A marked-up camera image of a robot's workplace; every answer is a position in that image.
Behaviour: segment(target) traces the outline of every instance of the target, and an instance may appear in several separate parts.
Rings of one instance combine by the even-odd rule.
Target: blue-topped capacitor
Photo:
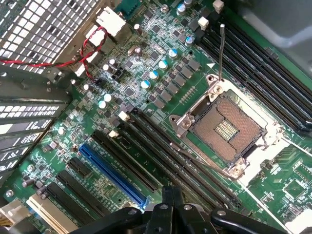
[[[161,60],[159,61],[158,66],[161,70],[166,70],[168,68],[168,63],[166,60]]]
[[[151,87],[151,83],[148,80],[144,80],[141,82],[141,88],[149,89]]]
[[[104,108],[106,107],[106,102],[105,102],[105,101],[99,101],[99,102],[98,102],[98,107],[99,107],[100,109],[104,109]]]
[[[169,57],[175,59],[177,57],[177,49],[169,50]]]
[[[193,37],[189,36],[189,37],[186,38],[186,40],[185,40],[185,45],[186,46],[191,46],[191,45],[193,45],[193,43],[194,43],[194,38]]]
[[[183,16],[185,15],[185,13],[186,13],[186,6],[183,3],[177,6],[176,14],[178,16]]]
[[[159,74],[157,71],[150,72],[150,79],[156,80],[156,79],[158,79],[158,77],[159,77]]]

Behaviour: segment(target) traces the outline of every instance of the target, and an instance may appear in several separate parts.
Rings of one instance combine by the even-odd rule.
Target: blue pcie slot
[[[143,207],[146,197],[137,190],[130,182],[122,178],[120,174],[88,144],[83,144],[79,148],[82,153],[93,165],[95,165],[103,174],[105,174],[117,187],[120,188],[132,201]]]

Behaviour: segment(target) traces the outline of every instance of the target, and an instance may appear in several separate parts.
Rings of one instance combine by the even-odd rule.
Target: mounting screw hole
[[[159,233],[162,231],[162,228],[161,227],[158,227],[158,228],[155,228],[155,232]]]

